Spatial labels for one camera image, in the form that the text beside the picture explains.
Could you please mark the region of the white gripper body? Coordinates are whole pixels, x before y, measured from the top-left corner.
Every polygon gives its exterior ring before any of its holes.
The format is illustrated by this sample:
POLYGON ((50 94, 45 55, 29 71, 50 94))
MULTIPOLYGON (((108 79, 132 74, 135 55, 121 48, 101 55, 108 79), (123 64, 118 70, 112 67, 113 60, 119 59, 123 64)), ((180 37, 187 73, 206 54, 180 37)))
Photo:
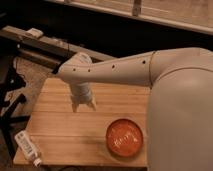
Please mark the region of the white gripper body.
POLYGON ((88 83, 70 84, 69 87, 74 104, 87 104, 92 100, 92 91, 88 83))

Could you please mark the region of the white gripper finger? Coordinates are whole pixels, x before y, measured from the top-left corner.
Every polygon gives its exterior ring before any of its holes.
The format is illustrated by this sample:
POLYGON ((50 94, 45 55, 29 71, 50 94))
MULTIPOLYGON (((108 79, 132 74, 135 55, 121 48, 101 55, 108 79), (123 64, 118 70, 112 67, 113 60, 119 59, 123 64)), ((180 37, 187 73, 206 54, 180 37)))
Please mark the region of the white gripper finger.
POLYGON ((76 113, 78 110, 78 104, 72 103, 72 109, 73 109, 73 112, 76 113))
POLYGON ((88 104, 87 104, 90 108, 92 108, 94 111, 96 110, 96 102, 95 101, 90 101, 88 104))

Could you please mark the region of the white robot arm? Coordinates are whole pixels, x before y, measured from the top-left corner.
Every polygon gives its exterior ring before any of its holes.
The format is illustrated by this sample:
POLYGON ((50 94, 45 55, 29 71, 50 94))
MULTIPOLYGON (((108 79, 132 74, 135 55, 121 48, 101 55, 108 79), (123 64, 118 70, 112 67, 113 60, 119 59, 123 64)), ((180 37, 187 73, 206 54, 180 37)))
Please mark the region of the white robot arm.
POLYGON ((156 50, 99 63, 78 52, 59 66, 76 106, 91 82, 147 86, 149 171, 213 171, 213 51, 156 50))

